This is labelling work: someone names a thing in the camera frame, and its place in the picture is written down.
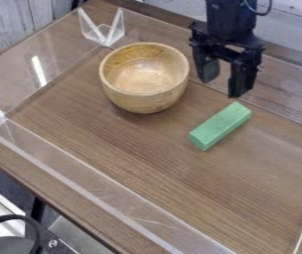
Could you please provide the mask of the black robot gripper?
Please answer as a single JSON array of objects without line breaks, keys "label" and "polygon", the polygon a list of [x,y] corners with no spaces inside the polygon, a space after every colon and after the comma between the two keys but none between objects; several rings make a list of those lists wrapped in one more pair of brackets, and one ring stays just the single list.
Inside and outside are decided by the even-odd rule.
[{"label": "black robot gripper", "polygon": [[231,63],[228,97],[244,96],[255,86],[264,44],[255,35],[257,0],[207,0],[208,21],[192,25],[194,62],[202,83],[221,74],[221,63]]}]

